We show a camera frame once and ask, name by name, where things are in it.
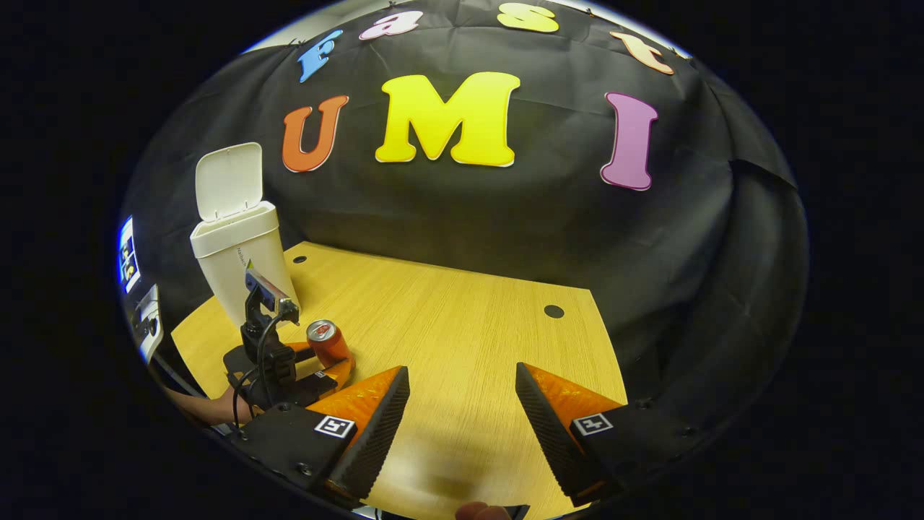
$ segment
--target black fabric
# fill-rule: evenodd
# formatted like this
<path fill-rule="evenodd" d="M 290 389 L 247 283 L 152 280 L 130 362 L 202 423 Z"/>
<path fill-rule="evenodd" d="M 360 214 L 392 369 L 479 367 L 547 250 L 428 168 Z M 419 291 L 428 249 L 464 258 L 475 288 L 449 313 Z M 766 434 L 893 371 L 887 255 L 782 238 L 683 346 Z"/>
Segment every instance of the black fabric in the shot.
<path fill-rule="evenodd" d="M 167 120 L 131 181 L 123 211 L 135 217 L 142 272 L 174 324 L 211 296 L 188 239 L 200 220 L 195 166 L 211 151 L 259 142 L 264 200 L 277 207 L 284 247 L 310 240 L 589 289 L 629 396 L 658 395 L 688 422 L 719 425 L 772 376 L 803 299 L 806 227 L 779 147 L 695 60 L 639 35 L 675 71 L 664 75 L 608 34 L 632 31 L 546 2 L 538 5 L 555 13 L 558 32 L 508 29 L 496 19 L 502 3 L 413 1 L 344 23 L 329 61 L 304 83 L 298 58 L 329 31 L 219 70 Z M 359 40 L 387 13 L 412 9 L 424 12 L 413 31 Z M 414 132 L 412 161 L 375 160 L 383 83 L 422 74 L 448 100 L 482 71 L 521 81 L 508 111 L 513 166 L 456 163 L 459 130 L 435 161 Z M 658 111 L 645 192 L 600 178 L 613 149 L 610 92 Z M 342 94 L 331 156 L 314 171 L 289 171 L 286 114 Z M 304 150 L 319 123 L 315 111 Z"/>

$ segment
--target colorful foam letter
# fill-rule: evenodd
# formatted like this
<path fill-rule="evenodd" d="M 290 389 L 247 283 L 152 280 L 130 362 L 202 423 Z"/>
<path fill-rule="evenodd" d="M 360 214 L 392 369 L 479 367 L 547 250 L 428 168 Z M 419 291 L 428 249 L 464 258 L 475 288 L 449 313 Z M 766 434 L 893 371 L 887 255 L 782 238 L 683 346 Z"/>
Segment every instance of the colorful foam letter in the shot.
<path fill-rule="evenodd" d="M 661 56 L 661 51 L 642 42 L 639 37 L 631 34 L 623 34 L 622 32 L 610 32 L 610 36 L 622 40 L 623 43 L 626 44 L 629 54 L 648 67 L 654 68 L 658 72 L 663 72 L 664 74 L 674 74 L 672 68 L 661 63 L 654 57 L 654 55 Z"/>
<path fill-rule="evenodd" d="M 658 112 L 623 93 L 607 93 L 606 101 L 616 111 L 616 135 L 613 158 L 600 169 L 600 177 L 607 184 L 644 192 L 651 187 L 645 163 L 651 122 L 658 118 Z"/>
<path fill-rule="evenodd" d="M 503 72 L 477 72 L 468 76 L 448 103 L 443 103 L 426 76 L 402 76 L 386 81 L 382 92 L 390 96 L 385 142 L 375 151 L 382 163 L 404 163 L 417 148 L 407 142 L 408 125 L 430 160 L 436 160 L 459 123 L 462 137 L 450 155 L 457 163 L 508 167 L 514 151 L 507 147 L 507 104 L 519 78 Z"/>
<path fill-rule="evenodd" d="M 283 123 L 286 133 L 283 135 L 283 164 L 289 171 L 312 171 L 324 164 L 334 149 L 334 137 L 337 131 L 337 119 L 340 107 L 347 104 L 349 97 L 338 95 L 318 105 L 321 110 L 321 134 L 318 145 L 308 153 L 301 149 L 301 134 L 305 129 L 305 120 L 311 115 L 311 107 L 305 106 L 290 112 Z"/>
<path fill-rule="evenodd" d="M 301 79 L 298 80 L 300 83 L 304 83 L 311 74 L 314 74 L 321 68 L 327 60 L 330 59 L 326 54 L 330 54 L 334 50 L 334 38 L 340 36 L 344 32 L 341 30 L 336 30 L 331 32 L 323 40 L 318 42 L 317 45 L 313 46 L 311 49 L 305 51 L 305 54 L 301 55 L 298 61 L 301 62 Z"/>
<path fill-rule="evenodd" d="M 558 23 L 553 20 L 555 13 L 545 7 L 501 4 L 498 9 L 504 14 L 497 15 L 497 21 L 507 27 L 538 32 L 558 31 Z"/>
<path fill-rule="evenodd" d="M 421 11 L 406 11 L 390 17 L 380 19 L 375 25 L 369 27 L 360 36 L 360 40 L 374 40 L 385 34 L 394 36 L 402 32 L 408 32 L 417 27 L 417 20 L 423 16 Z"/>

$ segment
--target wooden table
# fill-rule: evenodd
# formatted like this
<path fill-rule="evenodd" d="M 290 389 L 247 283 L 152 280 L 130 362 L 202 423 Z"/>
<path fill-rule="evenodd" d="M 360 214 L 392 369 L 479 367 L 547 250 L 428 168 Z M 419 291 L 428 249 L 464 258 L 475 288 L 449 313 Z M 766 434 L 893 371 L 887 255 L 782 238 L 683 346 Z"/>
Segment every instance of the wooden table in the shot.
<path fill-rule="evenodd" d="M 307 260 L 295 264 L 297 256 Z M 574 511 L 555 482 L 514 390 L 519 361 L 614 401 L 626 390 L 590 291 L 509 279 L 303 242 L 285 252 L 300 327 L 331 319 L 357 368 L 352 382 L 406 365 L 410 399 L 368 505 L 420 520 L 454 518 L 466 501 L 531 506 L 528 519 Z M 565 311 L 545 314 L 546 305 Z M 222 356 L 240 344 L 215 298 L 173 331 L 212 398 L 227 388 Z M 319 369 L 298 365 L 298 376 Z"/>

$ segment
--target human hand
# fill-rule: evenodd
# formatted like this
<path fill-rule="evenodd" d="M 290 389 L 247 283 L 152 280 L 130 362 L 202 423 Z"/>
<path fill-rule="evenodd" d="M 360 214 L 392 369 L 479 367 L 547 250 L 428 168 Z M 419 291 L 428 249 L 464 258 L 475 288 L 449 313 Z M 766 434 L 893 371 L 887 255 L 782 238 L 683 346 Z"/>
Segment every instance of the human hand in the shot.
<path fill-rule="evenodd" d="M 510 520 L 510 515 L 503 507 L 489 507 L 483 501 L 473 501 L 459 506 L 456 520 Z"/>

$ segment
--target orange soda can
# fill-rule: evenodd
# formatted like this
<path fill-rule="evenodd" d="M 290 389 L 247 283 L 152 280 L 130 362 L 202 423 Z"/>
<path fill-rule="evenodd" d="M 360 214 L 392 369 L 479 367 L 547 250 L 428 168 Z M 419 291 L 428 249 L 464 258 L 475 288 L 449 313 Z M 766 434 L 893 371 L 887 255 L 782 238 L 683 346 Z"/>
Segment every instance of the orange soda can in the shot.
<path fill-rule="evenodd" d="M 354 363 L 343 332 L 329 319 L 319 319 L 308 325 L 308 345 L 324 368 L 344 359 L 348 359 L 351 365 Z"/>

